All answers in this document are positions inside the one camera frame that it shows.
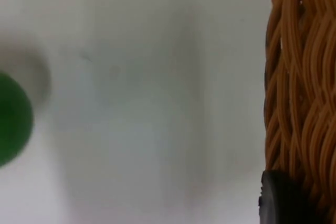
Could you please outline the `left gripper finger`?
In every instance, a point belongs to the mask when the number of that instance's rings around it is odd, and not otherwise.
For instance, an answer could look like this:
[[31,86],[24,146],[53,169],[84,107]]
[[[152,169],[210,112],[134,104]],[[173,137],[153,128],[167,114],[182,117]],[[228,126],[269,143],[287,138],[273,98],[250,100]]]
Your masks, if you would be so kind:
[[260,224],[317,222],[300,188],[279,170],[263,172],[258,207]]

